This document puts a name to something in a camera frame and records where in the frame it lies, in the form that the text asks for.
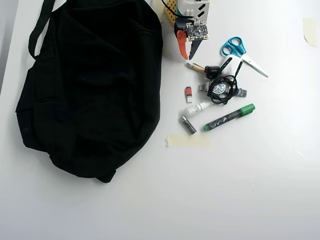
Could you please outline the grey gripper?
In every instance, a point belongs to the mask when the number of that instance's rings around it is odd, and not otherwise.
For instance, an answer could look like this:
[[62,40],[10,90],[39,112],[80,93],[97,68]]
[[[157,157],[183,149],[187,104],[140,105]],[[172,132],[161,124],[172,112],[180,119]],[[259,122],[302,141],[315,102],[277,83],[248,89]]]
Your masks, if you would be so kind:
[[177,42],[179,46],[179,51],[182,57],[187,60],[191,60],[196,51],[198,50],[202,40],[193,40],[191,42],[191,48],[189,52],[189,58],[186,52],[186,42],[187,42],[187,34],[184,31],[186,28],[187,23],[190,23],[191,20],[189,18],[182,18],[182,17],[177,17],[174,20],[174,33],[176,34],[177,37]]

